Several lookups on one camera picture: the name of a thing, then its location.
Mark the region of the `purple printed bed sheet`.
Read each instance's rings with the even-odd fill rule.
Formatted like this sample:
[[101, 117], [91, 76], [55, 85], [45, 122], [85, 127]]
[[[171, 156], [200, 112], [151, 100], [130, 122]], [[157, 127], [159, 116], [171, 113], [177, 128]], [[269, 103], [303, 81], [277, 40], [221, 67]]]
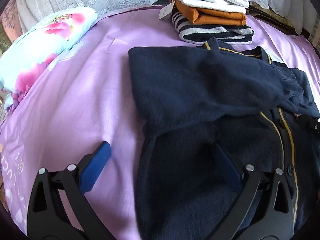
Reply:
[[127, 52], [183, 45], [158, 14], [148, 8], [98, 21], [41, 74], [1, 124], [4, 196], [22, 231], [38, 170], [63, 170], [108, 141], [111, 158], [86, 198], [117, 239], [140, 238], [134, 189], [144, 120], [133, 100]]

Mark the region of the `orange folded garment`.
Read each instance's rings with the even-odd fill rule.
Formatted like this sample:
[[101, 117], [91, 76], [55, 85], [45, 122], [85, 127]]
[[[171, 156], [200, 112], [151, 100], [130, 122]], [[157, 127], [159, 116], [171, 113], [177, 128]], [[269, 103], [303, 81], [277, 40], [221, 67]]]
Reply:
[[239, 12], [224, 12], [213, 9], [195, 8], [184, 5], [178, 0], [175, 7], [190, 23], [195, 25], [215, 24], [215, 25], [246, 25], [246, 15]]

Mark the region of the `white clothing price tag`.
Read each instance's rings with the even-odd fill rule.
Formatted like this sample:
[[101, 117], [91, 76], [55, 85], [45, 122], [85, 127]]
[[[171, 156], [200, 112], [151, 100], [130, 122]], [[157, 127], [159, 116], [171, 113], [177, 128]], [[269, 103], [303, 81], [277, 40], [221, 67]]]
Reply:
[[169, 3], [168, 5], [163, 7], [159, 12], [158, 19], [159, 20], [167, 20], [167, 19], [169, 19], [170, 15], [172, 13], [172, 10], [174, 8], [174, 5], [175, 5], [175, 1], [173, 0], [171, 3]]

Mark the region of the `pink floral hanging cloth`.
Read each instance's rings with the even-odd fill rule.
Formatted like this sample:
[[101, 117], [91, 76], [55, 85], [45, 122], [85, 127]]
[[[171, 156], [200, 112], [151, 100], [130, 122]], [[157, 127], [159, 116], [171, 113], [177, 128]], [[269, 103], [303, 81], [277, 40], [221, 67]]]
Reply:
[[22, 35], [16, 0], [10, 0], [4, 8], [1, 14], [1, 23], [12, 43]]

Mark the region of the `navy blue knit cardigan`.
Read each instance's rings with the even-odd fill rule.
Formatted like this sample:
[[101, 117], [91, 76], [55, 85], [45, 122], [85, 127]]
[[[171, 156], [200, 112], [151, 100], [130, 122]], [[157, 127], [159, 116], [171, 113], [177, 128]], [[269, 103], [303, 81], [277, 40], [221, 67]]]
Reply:
[[[129, 50], [132, 94], [146, 120], [135, 190], [142, 239], [210, 239], [238, 204], [250, 176], [256, 193], [241, 205], [231, 239], [318, 238], [319, 122], [307, 75], [261, 47], [236, 51], [212, 38], [199, 47]], [[212, 143], [242, 171], [242, 191], [216, 191]]]

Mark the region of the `brown folded bedding stack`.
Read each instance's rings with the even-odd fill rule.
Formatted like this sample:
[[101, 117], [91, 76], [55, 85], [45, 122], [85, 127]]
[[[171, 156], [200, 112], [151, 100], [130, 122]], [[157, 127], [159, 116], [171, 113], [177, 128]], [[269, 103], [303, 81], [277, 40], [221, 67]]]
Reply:
[[247, 13], [252, 17], [267, 23], [286, 35], [298, 35], [293, 27], [293, 23], [285, 17], [276, 14], [272, 9], [264, 9], [255, 2], [249, 3]]

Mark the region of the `black white striped garment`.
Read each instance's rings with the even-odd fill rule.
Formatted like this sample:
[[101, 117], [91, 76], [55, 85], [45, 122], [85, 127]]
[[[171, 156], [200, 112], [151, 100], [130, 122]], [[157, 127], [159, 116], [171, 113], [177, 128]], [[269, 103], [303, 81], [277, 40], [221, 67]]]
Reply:
[[196, 45], [202, 45], [211, 38], [231, 45], [251, 44], [253, 40], [254, 30], [247, 25], [195, 25], [176, 9], [171, 13], [171, 21], [182, 41]]

